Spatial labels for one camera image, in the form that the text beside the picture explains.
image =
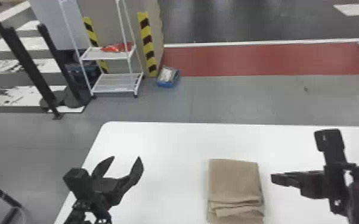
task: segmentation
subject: beige towel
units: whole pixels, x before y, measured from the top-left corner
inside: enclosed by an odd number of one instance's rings
[[[217,217],[214,213],[208,213],[208,222],[214,224],[263,224],[263,218],[247,218],[243,216]]]
[[[256,163],[210,160],[208,197],[210,223],[262,223],[264,202]]]

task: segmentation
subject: stand base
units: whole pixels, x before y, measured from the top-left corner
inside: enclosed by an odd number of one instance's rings
[[[53,94],[54,94],[54,96],[56,98],[56,100],[54,102],[55,103],[54,106],[58,107],[58,106],[64,105],[64,100],[67,98],[66,92],[64,92],[64,91],[55,91],[55,92],[53,92]],[[41,109],[43,109],[43,110],[50,109],[50,106],[49,106],[49,104],[47,104],[45,99],[41,99],[39,104],[41,106]]]
[[[59,114],[55,114],[53,117],[53,120],[61,120],[64,117],[64,114],[59,113]]]
[[[81,101],[78,101],[74,95],[71,93],[71,90],[67,88],[66,90],[67,97],[64,100],[64,105],[69,108],[79,108],[82,106],[86,106],[92,100],[92,96],[89,91],[79,90],[79,95],[81,96]]]

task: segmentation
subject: concrete floor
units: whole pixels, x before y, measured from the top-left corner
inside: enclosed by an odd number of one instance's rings
[[[23,203],[27,223],[53,223],[63,175],[105,122],[359,126],[359,76],[183,77],[173,89],[147,79],[138,99],[99,97],[83,114],[51,118],[0,114],[0,187]],[[0,201],[0,219],[7,210]]]

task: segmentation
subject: red floor stripe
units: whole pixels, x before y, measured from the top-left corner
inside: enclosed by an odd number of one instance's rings
[[[162,64],[182,76],[359,74],[356,43],[166,48]]]

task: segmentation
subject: hazard stripe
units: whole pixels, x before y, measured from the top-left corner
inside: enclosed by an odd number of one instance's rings
[[[86,28],[86,32],[88,33],[88,37],[89,40],[91,42],[91,45],[94,47],[98,47],[98,41],[97,41],[97,35],[94,32],[93,29],[93,24],[92,24],[92,20],[89,17],[83,17],[83,24],[85,25]],[[109,67],[107,66],[107,63],[103,60],[99,60],[97,61],[97,64],[99,65],[100,69],[102,70],[103,73],[108,73],[109,72]]]
[[[146,58],[146,66],[149,71],[149,76],[157,76],[157,60],[154,54],[153,38],[151,36],[151,27],[149,22],[149,15],[147,12],[138,13],[138,21],[141,30],[141,39],[143,42],[143,52]]]

